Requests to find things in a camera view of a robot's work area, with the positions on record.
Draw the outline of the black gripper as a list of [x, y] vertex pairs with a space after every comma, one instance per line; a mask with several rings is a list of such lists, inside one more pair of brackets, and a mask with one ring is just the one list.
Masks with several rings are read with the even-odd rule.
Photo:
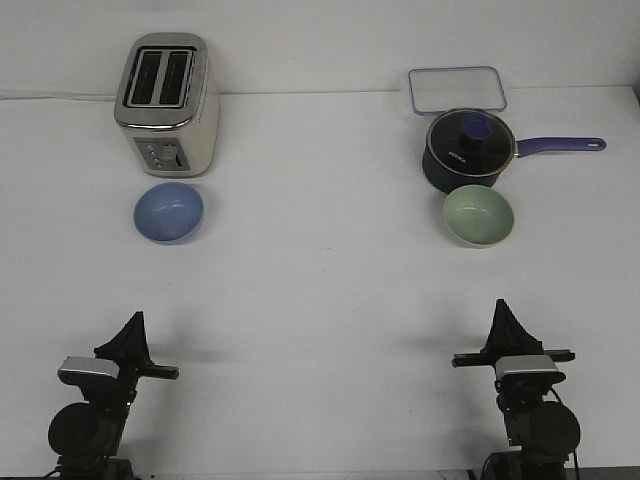
[[454, 368], [479, 366], [538, 368], [552, 363], [570, 362], [575, 359], [575, 353], [568, 349], [545, 350], [541, 354], [489, 355], [500, 354], [507, 347], [514, 352], [543, 351], [542, 342], [526, 331], [504, 299], [498, 299], [484, 347], [486, 353], [455, 354], [452, 366]]
[[118, 395], [134, 395], [138, 381], [143, 377], [178, 379], [179, 369], [176, 366], [158, 365], [151, 361], [142, 311], [135, 312], [111, 340], [96, 347], [94, 355], [99, 359], [121, 359], [127, 355], [128, 350], [131, 361], [123, 359], [116, 362], [119, 367], [116, 386]]

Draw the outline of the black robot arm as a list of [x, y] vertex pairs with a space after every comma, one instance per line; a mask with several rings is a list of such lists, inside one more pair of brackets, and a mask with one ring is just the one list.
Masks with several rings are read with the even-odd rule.
[[554, 386], [566, 379], [559, 362], [570, 362], [569, 349], [548, 350], [498, 299], [484, 347], [453, 356], [452, 366], [489, 366], [495, 374], [496, 404], [503, 415], [511, 451], [485, 459], [481, 479], [565, 479], [565, 463], [576, 454], [581, 427]]
[[117, 456], [141, 378], [175, 380], [176, 366], [154, 363], [144, 314], [137, 311], [92, 357], [68, 356], [58, 379], [79, 388], [81, 402], [62, 408], [52, 419], [48, 442], [58, 455], [59, 479], [134, 479], [132, 463]]

